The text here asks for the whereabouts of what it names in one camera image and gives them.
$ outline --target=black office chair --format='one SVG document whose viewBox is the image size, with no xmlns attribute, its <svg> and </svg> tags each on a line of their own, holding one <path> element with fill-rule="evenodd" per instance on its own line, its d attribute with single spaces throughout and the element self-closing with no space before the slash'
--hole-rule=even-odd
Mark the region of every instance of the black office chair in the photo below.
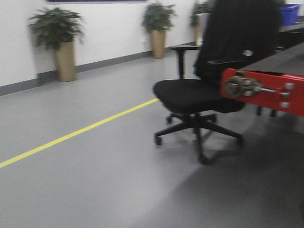
<svg viewBox="0 0 304 228">
<path fill-rule="evenodd" d="M 279 26 L 280 14 L 273 0 L 217 0 L 195 63 L 195 74 L 200 79 L 183 78 L 184 52 L 197 47 L 175 46 L 172 49 L 178 53 L 180 78 L 154 85 L 155 95 L 172 112 L 167 122 L 171 123 L 173 117 L 182 120 L 157 132 L 155 143 L 161 145 L 162 135 L 193 128 L 202 164 L 208 159 L 203 154 L 200 128 L 236 137 L 242 144 L 242 135 L 215 124 L 215 114 L 201 116 L 200 112 L 231 113 L 244 107 L 243 102 L 221 96 L 221 72 L 225 68 L 240 69 L 273 54 Z"/>
</svg>

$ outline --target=yellow line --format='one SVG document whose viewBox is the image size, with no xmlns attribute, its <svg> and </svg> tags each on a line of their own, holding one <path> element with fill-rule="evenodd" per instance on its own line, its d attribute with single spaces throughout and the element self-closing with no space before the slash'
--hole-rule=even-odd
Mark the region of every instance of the yellow line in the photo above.
<svg viewBox="0 0 304 228">
<path fill-rule="evenodd" d="M 133 107 L 133 108 L 130 108 L 130 109 L 126 110 L 126 111 L 123 111 L 123 112 L 118 113 L 118 114 L 116 114 L 116 115 L 112 115 L 112 116 L 110 116 L 110 117 L 108 117 L 108 118 L 106 118 L 106 119 L 103 119 L 103 120 L 101 120 L 101 121 L 99 121 L 99 122 L 97 122 L 97 123 L 94 123 L 94 124 L 92 124 L 92 125 L 90 125 L 90 126 L 84 127 L 84 128 L 82 128 L 82 129 L 80 129 L 80 130 L 78 130 L 78 131 L 75 131 L 75 132 L 73 132 L 73 133 L 67 134 L 67 135 L 65 135 L 65 136 L 63 136 L 63 137 L 61 137 L 61 138 L 58 138 L 58 139 L 56 139 L 56 140 L 54 140 L 54 141 L 51 141 L 51 142 L 49 142 L 49 143 L 47 143 L 47 144 L 44 144 L 44 145 L 42 145 L 42 146 L 40 146 L 40 147 L 37 147 L 37 148 L 33 149 L 33 150 L 30 150 L 30 151 L 25 152 L 25 153 L 23 153 L 23 154 L 20 154 L 20 155 L 18 155 L 18 156 L 16 156 L 16 157 L 13 157 L 13 158 L 11 158 L 11 159 L 8 159 L 8 160 L 6 160 L 6 161 L 0 163 L 0 168 L 5 167 L 5 166 L 7 166 L 7 165 L 10 165 L 10 164 L 12 164 L 12 163 L 14 163 L 14 162 L 17 162 L 17 161 L 19 161 L 19 160 L 21 160 L 21 159 L 24 159 L 24 158 L 26 158 L 26 157 L 29 157 L 29 156 L 31 156 L 31 155 L 33 155 L 33 154 L 35 154 L 35 153 L 38 153 L 38 152 L 40 152 L 40 151 L 42 151 L 42 150 L 44 150 L 44 149 L 46 149 L 46 148 L 49 148 L 49 147 L 51 147 L 51 146 L 54 146 L 54 145 L 56 145 L 56 144 L 58 144 L 58 143 L 60 143 L 60 142 L 63 142 L 63 141 L 65 141 L 65 140 L 70 139 L 70 138 L 72 138 L 72 137 L 74 137 L 74 136 L 76 136 L 76 135 L 79 135 L 79 134 L 81 134 L 81 133 L 87 132 L 87 131 L 89 131 L 89 130 L 95 128 L 95 127 L 98 127 L 98 126 L 100 126 L 100 125 L 102 125 L 102 124 L 105 124 L 106 122 L 109 122 L 109 121 L 114 120 L 114 119 L 116 119 L 116 118 L 118 118 L 118 117 L 121 117 L 121 116 L 123 116 L 123 115 L 126 115 L 126 114 L 128 114 L 128 113 L 130 113 L 130 112 L 133 112 L 133 111 L 137 110 L 137 109 L 143 108 L 143 107 L 145 107 L 145 106 L 147 106 L 147 105 L 150 105 L 150 104 L 152 104 L 152 103 L 154 103 L 154 102 L 156 102 L 156 101 L 158 101 L 157 98 L 155 98 L 155 99 L 153 99 L 153 100 L 150 100 L 150 101 L 147 101 L 147 102 L 145 102 L 145 103 L 143 103 L 143 104 L 140 104 L 140 105 L 138 105 L 138 106 L 135 106 L 135 107 Z"/>
</svg>

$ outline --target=caster wheel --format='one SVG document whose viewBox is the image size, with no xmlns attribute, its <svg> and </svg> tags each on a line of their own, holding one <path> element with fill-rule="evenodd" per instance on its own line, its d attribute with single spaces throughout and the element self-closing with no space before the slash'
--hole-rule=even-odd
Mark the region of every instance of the caster wheel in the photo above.
<svg viewBox="0 0 304 228">
<path fill-rule="evenodd" d="M 161 144 L 162 144 L 162 138 L 159 137 L 159 136 L 156 136 L 156 137 L 155 137 L 155 144 L 156 144 L 156 145 L 161 145 Z"/>
<path fill-rule="evenodd" d="M 237 138 L 237 145 L 244 145 L 244 139 L 243 138 Z"/>
<path fill-rule="evenodd" d="M 166 121 L 167 121 L 167 124 L 171 124 L 171 123 L 173 122 L 172 117 L 171 117 L 171 116 L 168 116 L 168 117 L 166 118 Z"/>
<path fill-rule="evenodd" d="M 216 116 L 214 116 L 214 117 L 211 119 L 211 122 L 214 123 L 214 124 L 215 124 L 217 121 L 218 121 L 218 119 L 217 119 Z"/>
<path fill-rule="evenodd" d="M 205 157 L 203 154 L 199 155 L 199 162 L 202 164 L 202 165 L 206 165 L 208 163 L 208 158 Z"/>
</svg>

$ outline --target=white wall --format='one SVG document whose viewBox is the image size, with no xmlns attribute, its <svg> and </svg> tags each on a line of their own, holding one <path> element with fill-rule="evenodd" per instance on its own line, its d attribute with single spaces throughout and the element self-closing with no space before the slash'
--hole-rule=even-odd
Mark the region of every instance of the white wall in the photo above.
<svg viewBox="0 0 304 228">
<path fill-rule="evenodd" d="M 299 9 L 299 15 L 304 15 L 304 0 L 285 0 L 286 4 L 302 4 Z"/>
<path fill-rule="evenodd" d="M 70 2 L 54 4 L 46 0 L 1 0 L 0 9 L 0 86 L 37 78 L 38 73 L 55 70 L 53 53 L 35 47 L 28 18 L 42 7 L 62 7 L 79 12 L 85 20 L 84 44 L 76 41 L 76 65 L 98 62 L 151 50 L 149 36 L 141 26 L 146 2 Z M 168 32 L 167 45 L 192 42 L 189 26 L 194 0 L 161 0 L 164 5 L 176 4 L 178 17 Z"/>
<path fill-rule="evenodd" d="M 0 7 L 0 86 L 36 78 L 24 2 L 2 0 Z"/>
<path fill-rule="evenodd" d="M 76 42 L 76 65 L 98 62 L 106 59 L 127 56 L 151 50 L 149 42 L 142 44 L 149 35 L 141 26 L 147 4 L 155 2 L 94 2 L 54 4 L 45 0 L 29 0 L 26 14 L 28 17 L 35 9 L 61 7 L 79 12 L 85 20 L 84 44 Z M 167 46 L 192 42 L 193 31 L 189 26 L 189 16 L 194 0 L 161 0 L 164 5 L 176 4 L 178 17 L 173 18 L 175 27 L 167 33 Z M 42 48 L 33 47 L 37 73 L 55 69 L 52 54 Z"/>
</svg>

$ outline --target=green leaves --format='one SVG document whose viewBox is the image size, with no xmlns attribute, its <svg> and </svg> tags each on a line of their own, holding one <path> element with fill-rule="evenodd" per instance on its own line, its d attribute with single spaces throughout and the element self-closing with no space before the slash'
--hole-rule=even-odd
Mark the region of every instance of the green leaves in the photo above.
<svg viewBox="0 0 304 228">
<path fill-rule="evenodd" d="M 192 27 L 195 27 L 198 25 L 198 17 L 197 14 L 200 13 L 210 13 L 211 12 L 211 7 L 207 2 L 203 3 L 198 3 L 197 1 L 194 3 L 191 16 L 190 16 L 190 25 Z"/>
<path fill-rule="evenodd" d="M 175 11 L 172 9 L 174 6 L 163 6 L 159 1 L 149 4 L 142 21 L 142 25 L 146 28 L 147 32 L 154 29 L 160 31 L 173 27 L 171 16 L 176 16 Z"/>
<path fill-rule="evenodd" d="M 37 11 L 41 14 L 35 14 L 29 19 L 36 20 L 29 26 L 37 35 L 37 46 L 43 45 L 46 49 L 58 50 L 61 42 L 72 41 L 76 36 L 82 38 L 83 33 L 79 23 L 82 17 L 79 13 L 61 8 L 44 8 Z"/>
</svg>

